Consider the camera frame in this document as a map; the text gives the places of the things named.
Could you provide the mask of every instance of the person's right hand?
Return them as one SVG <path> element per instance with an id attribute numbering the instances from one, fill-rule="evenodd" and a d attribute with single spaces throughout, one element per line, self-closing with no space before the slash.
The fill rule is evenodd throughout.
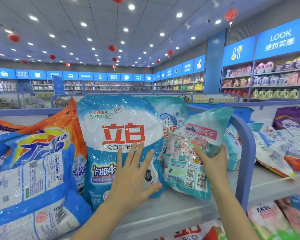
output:
<path id="1" fill-rule="evenodd" d="M 213 158 L 209 158 L 198 145 L 194 146 L 194 151 L 203 163 L 204 169 L 212 186 L 222 187 L 229 185 L 227 175 L 227 149 L 221 145 L 220 151 Z"/>

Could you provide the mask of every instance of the pink label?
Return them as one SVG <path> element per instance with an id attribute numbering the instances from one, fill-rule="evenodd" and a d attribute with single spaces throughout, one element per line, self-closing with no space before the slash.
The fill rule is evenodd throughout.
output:
<path id="1" fill-rule="evenodd" d="M 186 124 L 184 130 L 196 135 L 210 138 L 212 140 L 217 139 L 217 131 L 214 129 L 205 128 L 195 124 Z"/>

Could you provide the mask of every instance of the ceiling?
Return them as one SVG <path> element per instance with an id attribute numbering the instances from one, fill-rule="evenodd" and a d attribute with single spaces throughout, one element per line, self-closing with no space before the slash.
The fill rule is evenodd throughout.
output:
<path id="1" fill-rule="evenodd" d="M 121 56 L 120 66 L 153 67 L 156 60 L 168 59 L 168 50 L 181 53 L 190 44 L 196 45 L 227 28 L 223 16 L 229 8 L 239 10 L 236 24 L 279 1 L 124 0 L 117 11 L 112 0 L 0 0 L 0 53 L 4 55 L 0 59 L 112 65 L 112 57 Z M 10 41 L 5 29 L 20 36 L 21 41 Z M 108 50 L 111 44 L 116 46 L 115 52 Z M 50 54 L 56 60 L 50 60 Z"/>

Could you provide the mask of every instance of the hand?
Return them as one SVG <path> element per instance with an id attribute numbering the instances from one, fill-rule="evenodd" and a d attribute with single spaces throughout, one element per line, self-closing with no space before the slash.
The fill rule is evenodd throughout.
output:
<path id="1" fill-rule="evenodd" d="M 139 160 L 144 143 L 141 142 L 136 153 L 136 143 L 133 143 L 124 166 L 122 166 L 122 150 L 118 150 L 117 168 L 113 177 L 111 190 L 105 203 L 116 208 L 117 213 L 127 214 L 145 202 L 153 193 L 162 188 L 162 184 L 155 183 L 150 188 L 143 188 L 143 181 L 154 150 L 151 150 L 140 168 Z"/>
<path id="2" fill-rule="evenodd" d="M 200 157 L 212 187 L 229 185 L 227 175 L 227 149 L 224 145 L 221 145 L 220 151 L 213 158 L 209 158 L 198 145 L 194 146 L 194 152 Z"/>

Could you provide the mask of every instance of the red paper lantern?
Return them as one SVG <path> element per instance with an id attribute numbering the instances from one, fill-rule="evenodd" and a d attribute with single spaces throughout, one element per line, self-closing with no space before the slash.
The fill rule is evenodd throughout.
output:
<path id="1" fill-rule="evenodd" d="M 168 55 L 169 55 L 169 56 L 172 56 L 173 53 L 174 53 L 173 50 L 169 50 L 169 51 L 168 51 Z"/>
<path id="2" fill-rule="evenodd" d="M 18 42 L 20 42 L 20 37 L 19 36 L 17 36 L 17 35 L 15 35 L 15 34 L 9 34 L 8 35 L 8 38 L 12 41 L 12 42 L 15 42 L 15 43 L 18 43 Z"/>
<path id="3" fill-rule="evenodd" d="M 238 10 L 236 8 L 230 8 L 224 15 L 224 18 L 228 22 L 232 22 L 238 15 Z"/>
<path id="4" fill-rule="evenodd" d="M 116 50 L 116 47 L 112 44 L 108 47 L 109 51 L 114 52 Z"/>

